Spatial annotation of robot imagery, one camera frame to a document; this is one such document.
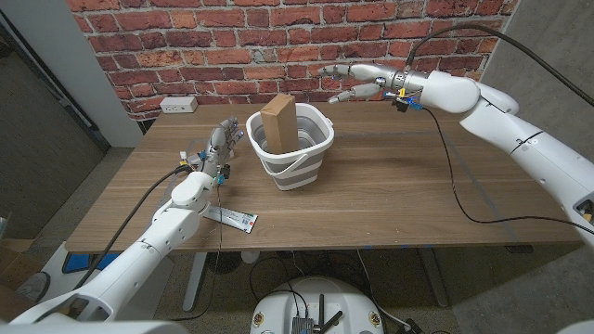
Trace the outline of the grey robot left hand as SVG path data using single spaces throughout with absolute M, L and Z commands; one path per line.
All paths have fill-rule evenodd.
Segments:
M 204 150 L 200 172 L 206 173 L 215 179 L 228 179 L 230 177 L 230 166 L 228 161 L 234 146 L 243 137 L 239 129 L 238 119 L 234 116 L 222 121 L 213 128 L 211 136 L 207 141 Z

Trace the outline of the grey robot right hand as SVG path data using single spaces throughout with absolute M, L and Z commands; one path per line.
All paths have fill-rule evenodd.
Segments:
M 355 85 L 347 91 L 332 96 L 329 99 L 330 104 L 353 98 L 373 97 L 380 91 L 382 91 L 383 98 L 404 99 L 420 92 L 424 87 L 424 81 L 429 77 L 428 72 L 398 70 L 387 65 L 371 63 L 328 65 L 318 69 L 317 73 L 332 79 L 351 77 L 364 82 L 364 84 Z

